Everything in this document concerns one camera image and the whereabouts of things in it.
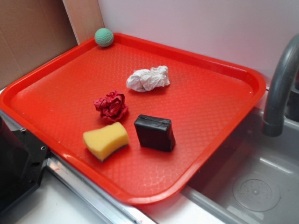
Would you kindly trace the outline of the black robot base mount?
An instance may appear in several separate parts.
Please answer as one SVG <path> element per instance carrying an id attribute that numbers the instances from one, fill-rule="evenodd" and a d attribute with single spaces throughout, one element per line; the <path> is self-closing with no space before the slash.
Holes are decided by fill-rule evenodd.
<path id="1" fill-rule="evenodd" d="M 0 214 L 40 187 L 49 148 L 30 131 L 12 131 L 0 119 Z"/>

